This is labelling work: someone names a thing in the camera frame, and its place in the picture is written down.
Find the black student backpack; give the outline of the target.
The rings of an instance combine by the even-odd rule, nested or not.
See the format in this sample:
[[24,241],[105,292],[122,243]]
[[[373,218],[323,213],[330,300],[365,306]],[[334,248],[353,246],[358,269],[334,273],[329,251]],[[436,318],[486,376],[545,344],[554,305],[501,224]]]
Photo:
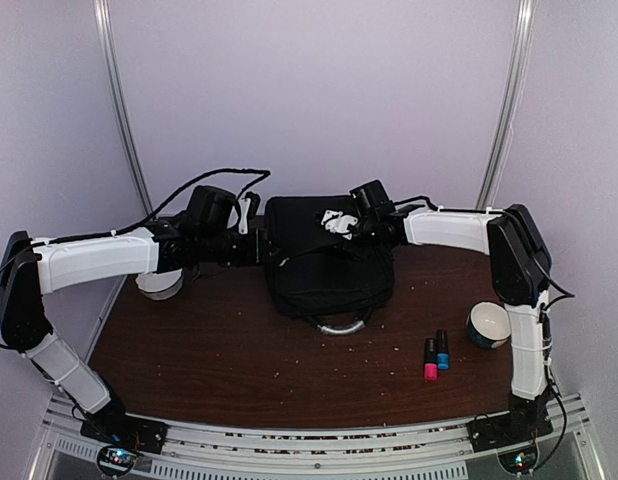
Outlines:
[[347,195],[267,201],[264,275],[280,314],[327,335],[348,335],[391,299],[394,258],[387,247],[358,246],[327,231],[321,224],[327,211],[357,214]]

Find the blue capped black highlighter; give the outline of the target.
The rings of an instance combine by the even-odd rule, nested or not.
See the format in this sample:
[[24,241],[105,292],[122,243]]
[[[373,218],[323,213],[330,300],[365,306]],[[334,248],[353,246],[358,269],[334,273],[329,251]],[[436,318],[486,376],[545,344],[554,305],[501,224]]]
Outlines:
[[448,332],[443,329],[436,332],[436,362],[439,370],[450,368]]

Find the pink capped black highlighter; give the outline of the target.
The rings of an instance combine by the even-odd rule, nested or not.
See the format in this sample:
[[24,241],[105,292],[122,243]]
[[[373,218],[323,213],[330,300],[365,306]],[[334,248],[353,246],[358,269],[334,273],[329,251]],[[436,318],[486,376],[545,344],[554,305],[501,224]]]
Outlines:
[[424,348],[424,379],[435,381],[438,377],[437,345],[434,338],[425,339]]

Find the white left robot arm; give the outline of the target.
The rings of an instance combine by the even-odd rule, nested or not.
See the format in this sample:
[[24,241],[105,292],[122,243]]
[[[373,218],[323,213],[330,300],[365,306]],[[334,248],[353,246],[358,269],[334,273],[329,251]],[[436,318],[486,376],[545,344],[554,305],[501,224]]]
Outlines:
[[253,266],[263,257],[264,235],[249,227],[221,224],[195,231],[175,218],[128,231],[73,238],[8,238],[0,263],[0,347],[31,362],[72,400],[88,422],[112,444],[126,442],[133,424],[123,402],[87,364],[78,324],[93,336],[102,322],[87,320],[105,305],[118,280],[140,278],[139,289],[153,300],[173,297],[185,271],[201,263]]

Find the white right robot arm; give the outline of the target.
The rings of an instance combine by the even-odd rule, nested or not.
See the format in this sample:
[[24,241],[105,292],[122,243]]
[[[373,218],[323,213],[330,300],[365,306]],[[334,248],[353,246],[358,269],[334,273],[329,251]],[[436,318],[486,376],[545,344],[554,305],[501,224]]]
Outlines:
[[505,209],[453,209],[424,196],[414,204],[363,203],[357,213],[335,213],[322,220],[333,234],[358,244],[437,245],[488,256],[492,287],[502,301],[511,328],[513,376],[509,412],[501,430],[519,442],[540,424],[552,393],[548,312],[551,255],[526,206]]

